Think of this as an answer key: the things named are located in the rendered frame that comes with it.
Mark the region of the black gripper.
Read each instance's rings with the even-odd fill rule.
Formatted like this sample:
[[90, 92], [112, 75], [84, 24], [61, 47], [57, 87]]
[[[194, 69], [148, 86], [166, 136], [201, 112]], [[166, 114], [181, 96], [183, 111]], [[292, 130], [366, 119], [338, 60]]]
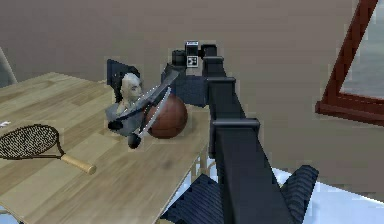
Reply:
[[153, 87], [143, 94], [135, 103], [130, 111], [125, 110], [115, 120], [109, 121], [108, 128], [112, 131], [123, 128], [122, 121], [132, 117], [138, 112], [143, 113], [141, 126], [137, 129], [138, 134], [132, 133], [128, 137], [128, 145], [131, 149], [136, 149], [142, 138], [148, 133], [171, 93], [171, 84], [181, 81], [186, 77], [187, 58], [184, 50], [173, 50], [172, 60], [167, 63], [161, 74], [161, 84]]

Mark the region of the brown basketball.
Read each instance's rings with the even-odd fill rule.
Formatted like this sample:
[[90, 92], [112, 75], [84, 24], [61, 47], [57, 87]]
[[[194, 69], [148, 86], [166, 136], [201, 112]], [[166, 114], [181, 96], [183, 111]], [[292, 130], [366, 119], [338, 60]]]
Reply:
[[186, 105], [179, 97], [170, 94], [148, 133], [158, 139], [171, 139], [184, 130], [187, 120]]

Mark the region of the dark blue ribbed chair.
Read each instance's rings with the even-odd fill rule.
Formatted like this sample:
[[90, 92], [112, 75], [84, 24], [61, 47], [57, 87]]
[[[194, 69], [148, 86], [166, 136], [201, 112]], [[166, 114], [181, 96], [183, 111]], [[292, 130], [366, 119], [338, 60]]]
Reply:
[[[303, 224], [319, 171], [302, 165], [280, 187], [294, 224]], [[160, 216], [173, 224], [224, 224], [219, 184], [201, 174]]]

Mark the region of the grey bust statue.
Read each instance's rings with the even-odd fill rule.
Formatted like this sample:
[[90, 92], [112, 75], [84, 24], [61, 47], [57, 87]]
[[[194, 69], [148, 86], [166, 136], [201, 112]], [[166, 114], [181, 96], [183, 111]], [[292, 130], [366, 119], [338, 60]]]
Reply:
[[[111, 78], [112, 88], [116, 102], [105, 110], [108, 121], [115, 120], [125, 110], [130, 111], [134, 103], [142, 96], [142, 82], [134, 73], [119, 73], [114, 74]], [[136, 131], [142, 124], [143, 113], [138, 112], [132, 117], [123, 120], [123, 128], [115, 130], [115, 133], [127, 137], [132, 132]]]

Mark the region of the dark blue box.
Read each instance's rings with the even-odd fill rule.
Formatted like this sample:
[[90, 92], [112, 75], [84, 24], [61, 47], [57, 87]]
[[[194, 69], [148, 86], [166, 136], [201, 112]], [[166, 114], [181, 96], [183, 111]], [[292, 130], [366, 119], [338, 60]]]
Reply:
[[205, 78], [196, 75], [179, 75], [171, 84], [171, 93], [185, 104], [204, 108], [207, 105]]

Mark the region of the black laptop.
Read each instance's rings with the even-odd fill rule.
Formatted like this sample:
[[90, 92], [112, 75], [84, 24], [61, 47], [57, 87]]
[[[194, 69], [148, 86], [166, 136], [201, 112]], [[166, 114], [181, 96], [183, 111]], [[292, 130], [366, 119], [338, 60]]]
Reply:
[[115, 102], [119, 103], [123, 97], [121, 95], [122, 79], [127, 73], [133, 73], [140, 77], [140, 72], [134, 66], [129, 66], [113, 59], [107, 60], [107, 84], [113, 89]]

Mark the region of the light wooden table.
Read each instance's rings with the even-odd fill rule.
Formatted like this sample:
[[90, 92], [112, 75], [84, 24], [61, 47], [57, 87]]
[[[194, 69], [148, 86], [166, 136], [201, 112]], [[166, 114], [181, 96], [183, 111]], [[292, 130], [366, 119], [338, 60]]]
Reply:
[[207, 147], [209, 111], [189, 107], [179, 136], [147, 136], [132, 150], [107, 128], [113, 101], [108, 86], [58, 73], [0, 88], [0, 122], [51, 125], [67, 154], [97, 167], [88, 175], [57, 159], [0, 159], [0, 205], [25, 224], [155, 224]]

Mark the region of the red-brown framed window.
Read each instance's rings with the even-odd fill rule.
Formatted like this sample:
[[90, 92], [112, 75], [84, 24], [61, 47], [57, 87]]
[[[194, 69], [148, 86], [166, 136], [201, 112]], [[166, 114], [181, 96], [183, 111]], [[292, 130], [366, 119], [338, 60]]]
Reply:
[[317, 114], [384, 127], [384, 99], [341, 92], [377, 4], [378, 0], [359, 0], [323, 96], [315, 105]]

